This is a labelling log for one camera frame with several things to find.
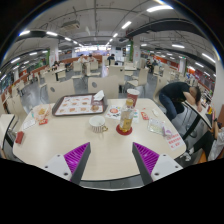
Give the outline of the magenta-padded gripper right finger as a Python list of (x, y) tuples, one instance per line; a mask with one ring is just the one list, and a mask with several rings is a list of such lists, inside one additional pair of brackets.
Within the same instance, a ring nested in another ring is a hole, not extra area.
[(135, 157), (144, 185), (182, 169), (182, 166), (169, 155), (157, 154), (151, 149), (138, 143), (133, 143), (132, 153)]

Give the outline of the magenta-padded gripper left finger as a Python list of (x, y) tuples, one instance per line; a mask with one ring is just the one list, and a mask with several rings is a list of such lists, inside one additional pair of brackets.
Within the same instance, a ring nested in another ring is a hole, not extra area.
[(90, 143), (87, 142), (66, 154), (55, 155), (43, 166), (43, 169), (79, 185), (90, 153)]

